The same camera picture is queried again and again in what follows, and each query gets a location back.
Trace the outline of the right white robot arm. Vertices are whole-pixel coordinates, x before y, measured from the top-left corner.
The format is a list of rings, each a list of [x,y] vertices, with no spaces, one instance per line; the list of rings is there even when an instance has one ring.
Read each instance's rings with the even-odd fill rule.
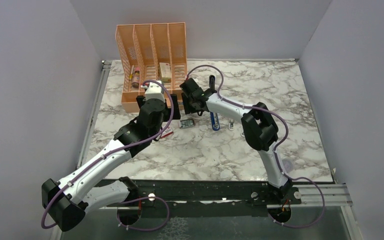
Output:
[[[258,152],[266,170],[269,199],[276,204],[286,200],[292,183],[275,150],[279,128],[267,106],[262,102],[250,105],[234,101],[214,89],[203,90],[193,78],[184,81],[180,88],[186,114],[212,112],[241,123],[247,144]]]

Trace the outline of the staple tray with staples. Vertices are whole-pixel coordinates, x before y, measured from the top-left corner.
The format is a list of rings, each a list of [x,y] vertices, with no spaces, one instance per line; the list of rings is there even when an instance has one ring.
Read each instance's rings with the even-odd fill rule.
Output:
[[[188,129],[188,128],[194,127],[196,124],[194,119],[188,118],[188,119],[180,120],[178,125],[180,129]]]

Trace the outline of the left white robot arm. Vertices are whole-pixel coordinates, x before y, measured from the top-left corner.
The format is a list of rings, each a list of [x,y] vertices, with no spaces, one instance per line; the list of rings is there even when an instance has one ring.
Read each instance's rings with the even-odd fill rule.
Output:
[[[47,179],[41,186],[44,213],[43,229],[55,226],[63,232],[77,226],[88,212],[108,204],[132,205],[137,191],[127,184],[110,185],[110,190],[96,185],[111,171],[151,145],[171,124],[179,119],[176,95],[170,94],[161,81],[146,80],[144,104],[139,114],[122,126],[108,144],[91,160],[60,180]]]

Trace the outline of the red staple box sleeve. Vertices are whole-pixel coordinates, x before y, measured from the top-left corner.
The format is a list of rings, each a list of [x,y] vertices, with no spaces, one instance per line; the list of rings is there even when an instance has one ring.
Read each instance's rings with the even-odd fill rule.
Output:
[[[165,138],[167,136],[172,135],[174,132],[171,128],[167,128],[161,135],[161,138]]]

